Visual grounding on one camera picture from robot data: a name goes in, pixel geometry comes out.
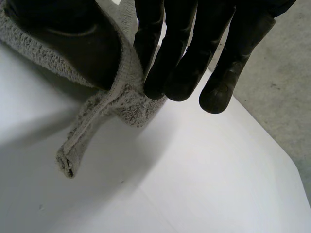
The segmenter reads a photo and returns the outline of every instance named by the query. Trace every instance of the concrete floor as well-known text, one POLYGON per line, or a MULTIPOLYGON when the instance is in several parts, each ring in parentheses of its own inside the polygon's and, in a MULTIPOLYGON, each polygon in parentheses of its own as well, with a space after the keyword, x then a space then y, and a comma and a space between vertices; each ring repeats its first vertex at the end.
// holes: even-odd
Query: concrete floor
POLYGON ((299 0, 276 18, 253 51, 234 96, 295 162, 311 204, 310 12, 311 1, 299 0))

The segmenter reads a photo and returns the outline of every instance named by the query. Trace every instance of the black glove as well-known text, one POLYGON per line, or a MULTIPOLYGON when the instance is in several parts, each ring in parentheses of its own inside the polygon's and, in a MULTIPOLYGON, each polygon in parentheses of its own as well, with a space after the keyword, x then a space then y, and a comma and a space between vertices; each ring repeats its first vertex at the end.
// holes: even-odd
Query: black glove
POLYGON ((199 102, 210 113, 226 109, 238 78, 255 46, 274 26, 274 17, 295 0, 135 0, 139 30, 134 46, 145 74, 161 34, 164 9, 167 31, 144 91, 151 99, 166 95, 186 100, 206 71, 228 26, 228 38, 199 102), (182 57, 196 15, 193 39, 182 57))

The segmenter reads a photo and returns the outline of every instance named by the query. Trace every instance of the white surface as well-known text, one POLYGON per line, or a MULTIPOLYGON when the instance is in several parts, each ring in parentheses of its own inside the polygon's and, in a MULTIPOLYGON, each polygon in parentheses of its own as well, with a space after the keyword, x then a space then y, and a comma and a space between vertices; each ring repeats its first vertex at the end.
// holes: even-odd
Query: white surface
MULTIPOLYGON (((0 59, 2 138, 76 107, 4 47, 0 59)), ((144 129, 118 119, 103 125, 73 180, 54 164, 68 129, 0 148, 0 232, 310 233, 311 210, 288 155, 235 99, 220 115, 200 109, 208 76, 144 129)))

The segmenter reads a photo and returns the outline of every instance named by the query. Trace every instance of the terry cloth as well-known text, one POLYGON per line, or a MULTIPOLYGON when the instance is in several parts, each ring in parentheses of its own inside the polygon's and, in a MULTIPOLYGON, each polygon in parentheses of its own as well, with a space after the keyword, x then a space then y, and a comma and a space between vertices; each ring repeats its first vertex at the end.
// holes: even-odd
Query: terry cloth
MULTIPOLYGON (((110 0, 98 0, 121 41, 121 58, 110 91, 99 90, 82 106, 72 124, 66 142, 56 154, 64 174, 73 178, 82 161, 89 141, 101 124, 112 116, 134 127, 145 125, 165 102, 151 100, 143 93, 144 76, 133 49, 137 18, 134 0, 122 0, 119 5, 110 0)), ((22 32, 4 13, 5 0, 0 0, 0 40, 17 52, 48 70, 84 86, 93 87, 57 52, 22 32)))

